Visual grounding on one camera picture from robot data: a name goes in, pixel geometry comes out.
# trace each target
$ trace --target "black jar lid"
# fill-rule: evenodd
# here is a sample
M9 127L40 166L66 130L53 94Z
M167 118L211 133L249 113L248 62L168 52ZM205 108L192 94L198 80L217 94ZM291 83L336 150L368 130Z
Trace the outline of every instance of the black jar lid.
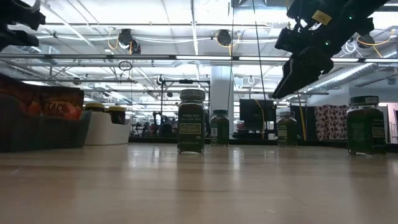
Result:
M227 110L213 110L213 114L214 115L228 115L228 111Z
M378 96L355 96L349 99L350 106L378 105L379 103Z
M186 89L180 91L181 100L202 100L206 98L206 93L203 90Z
M283 118L294 117L295 113L294 111L283 111L279 113L279 116Z

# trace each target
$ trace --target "ceiling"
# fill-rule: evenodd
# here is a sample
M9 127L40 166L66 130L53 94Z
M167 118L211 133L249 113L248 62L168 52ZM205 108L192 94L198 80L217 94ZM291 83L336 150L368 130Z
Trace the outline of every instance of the ceiling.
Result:
M25 2L33 4L34 0ZM165 54L165 55L229 55L229 48L218 45L214 36L220 29L228 29L235 40L239 41L231 50L235 56L257 56L262 57L286 57L289 53L274 48L275 40L282 28L289 22L286 14L286 0L270 1L277 7L257 7L257 30L260 53L257 48L257 36L255 29L255 17L252 7L245 7L234 11L228 6L229 0L48 0L43 1L41 12L47 17L47 24L40 26L38 31L30 30L24 26L14 26L12 29L25 30L36 35L40 39L39 49L41 53L51 52L53 54L128 54L126 50L117 47L115 38L122 28L132 29L132 35L136 38L142 49L142 55ZM393 37L389 43L380 46L379 49L391 47L397 41L397 32L392 30L398 25L398 13L389 11L375 12L373 15L376 30L371 32L375 41L380 43ZM198 39L197 48L194 39ZM374 49L360 49L347 45L335 57L376 57ZM2 54L28 54L26 48L10 46ZM50 68L38 65L43 62L36 59L11 59L12 62L26 63L25 67L37 71L40 79L49 78ZM68 79L80 77L81 79L93 80L114 80L115 77L127 79L133 78L138 81L132 83L83 83L82 89L96 86L106 89L117 90L156 90L156 79L162 75L166 80L192 79L209 80L211 63L198 62L183 63L176 67L165 67L150 65L150 61L131 60L133 65L143 66L130 71L122 71L118 66L109 67L75 67L79 61L57 60L57 63L65 62L70 64L63 67L53 67L52 74L59 72L58 78ZM280 65L263 64L265 89L274 89L282 78ZM262 89L261 72L259 66L233 65L236 91L255 91ZM175 85L170 90L186 88L186 85ZM147 93L119 93L122 96L131 98L137 103L157 102L153 96ZM99 93L87 93L87 100L117 101L103 99ZM235 99L248 97L247 94L236 94ZM177 100L175 95L169 100Z

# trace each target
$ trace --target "table surface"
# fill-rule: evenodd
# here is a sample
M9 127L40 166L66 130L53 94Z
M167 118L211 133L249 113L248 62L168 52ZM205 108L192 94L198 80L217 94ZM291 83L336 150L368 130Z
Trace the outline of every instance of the table surface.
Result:
M0 223L397 223L398 155L130 144L0 154Z

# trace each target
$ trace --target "column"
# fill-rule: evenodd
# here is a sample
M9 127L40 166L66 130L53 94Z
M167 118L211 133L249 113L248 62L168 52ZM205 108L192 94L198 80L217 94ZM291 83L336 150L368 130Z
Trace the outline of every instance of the column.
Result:
M210 117L213 110L227 110L229 119L229 138L232 138L234 128L234 83L233 73L229 66L214 66L210 75Z

